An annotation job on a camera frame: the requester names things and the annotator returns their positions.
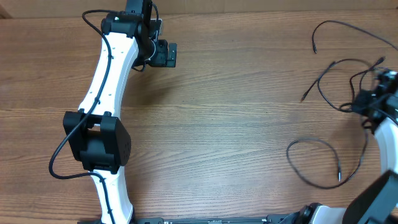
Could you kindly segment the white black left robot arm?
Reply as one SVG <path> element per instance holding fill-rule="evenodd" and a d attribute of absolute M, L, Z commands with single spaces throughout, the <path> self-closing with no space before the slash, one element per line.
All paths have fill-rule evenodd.
<path fill-rule="evenodd" d="M 174 68 L 177 44 L 160 39 L 163 21 L 152 18 L 157 6 L 151 0 L 128 1 L 124 11 L 107 10 L 100 27 L 101 55 L 90 88 L 77 111 L 63 117 L 65 139 L 49 162 L 54 172 L 55 158 L 65 144 L 81 162 L 95 183 L 101 218 L 98 223 L 133 223 L 125 166 L 131 152 L 131 137 L 121 122 L 121 103 L 131 70 L 143 72 L 146 66 Z"/>

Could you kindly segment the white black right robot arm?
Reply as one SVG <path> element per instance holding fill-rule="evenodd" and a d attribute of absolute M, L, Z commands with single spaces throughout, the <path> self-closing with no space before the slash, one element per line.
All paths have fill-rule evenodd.
<path fill-rule="evenodd" d="M 319 203 L 284 218 L 282 223 L 397 223 L 391 215 L 397 207 L 397 72 L 383 69 L 373 90 L 361 90 L 350 106 L 351 111 L 369 123 L 377 141 L 381 176 L 346 208 Z"/>

